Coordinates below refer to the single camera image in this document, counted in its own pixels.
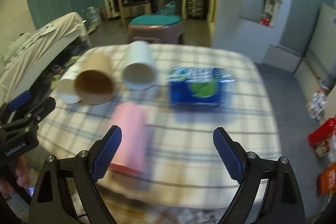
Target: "brown paper cup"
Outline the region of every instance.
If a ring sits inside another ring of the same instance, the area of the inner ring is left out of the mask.
[[[91,55],[75,80],[75,91],[83,102],[98,105],[112,100],[116,86],[111,60],[102,53]]]

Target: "cup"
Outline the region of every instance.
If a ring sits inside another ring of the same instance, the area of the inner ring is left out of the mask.
[[[128,45],[123,82],[131,90],[145,90],[156,83],[155,64],[147,41],[135,41]]]
[[[98,105],[112,100],[116,94],[111,60],[102,53],[92,54],[75,79],[75,91],[83,102]]]
[[[75,79],[81,69],[81,65],[75,63],[57,83],[57,97],[67,104],[76,104],[81,100],[75,91]]]
[[[109,127],[121,128],[122,140],[110,168],[127,174],[140,174],[145,169],[147,146],[146,111],[133,102],[115,108]]]

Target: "tablecloth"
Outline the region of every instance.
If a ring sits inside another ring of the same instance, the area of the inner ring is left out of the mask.
[[[107,130],[116,105],[135,101],[148,112],[147,170],[141,175],[108,171],[98,184],[127,198],[164,206],[190,208],[227,207],[238,184],[231,180],[212,141],[213,130],[224,127],[234,141],[261,158],[281,156],[278,129],[272,105],[254,63],[246,56],[224,50],[182,45],[151,45],[157,67],[157,85],[130,91],[121,73],[128,45],[97,47],[89,55],[110,56],[118,95],[102,105],[67,105],[57,99],[56,109],[41,122],[40,144],[58,158],[89,149]],[[229,104],[211,111],[183,111],[168,105],[167,75],[174,66],[223,67],[235,82]],[[256,201],[261,201],[262,181]]]

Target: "orange package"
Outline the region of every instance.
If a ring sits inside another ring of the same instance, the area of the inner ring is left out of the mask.
[[[318,195],[324,195],[336,189],[336,163],[331,164],[319,176]]]

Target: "metal bolt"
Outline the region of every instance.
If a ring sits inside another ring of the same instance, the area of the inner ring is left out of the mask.
[[[53,155],[48,156],[47,162],[52,162],[54,159],[55,159],[55,156],[53,156]]]
[[[250,159],[255,159],[257,157],[257,154],[254,153],[254,152],[247,152],[247,156],[250,158]]]
[[[288,159],[286,157],[281,157],[280,158],[280,161],[283,163],[283,164],[287,164],[288,163]]]
[[[89,154],[89,152],[86,151],[86,150],[82,150],[82,151],[79,152],[79,156],[80,156],[81,158],[86,157],[88,154]]]

